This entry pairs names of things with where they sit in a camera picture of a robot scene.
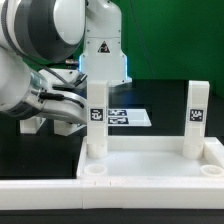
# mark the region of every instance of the black tabletop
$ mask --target black tabletop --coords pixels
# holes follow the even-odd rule
[[[183,136],[187,81],[137,80],[110,89],[110,108],[146,109],[152,127],[110,127],[110,135]],[[206,136],[224,143],[224,100],[210,92]],[[21,135],[19,122],[0,116],[0,179],[75,178],[86,128],[54,135],[48,120],[37,135]],[[223,210],[2,211],[1,223],[223,223]]]

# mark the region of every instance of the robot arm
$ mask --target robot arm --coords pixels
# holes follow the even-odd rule
[[[16,55],[54,62],[70,56],[83,37],[85,4],[83,0],[0,0],[1,112],[17,119],[38,115],[86,122],[85,99],[49,88],[46,79]]]

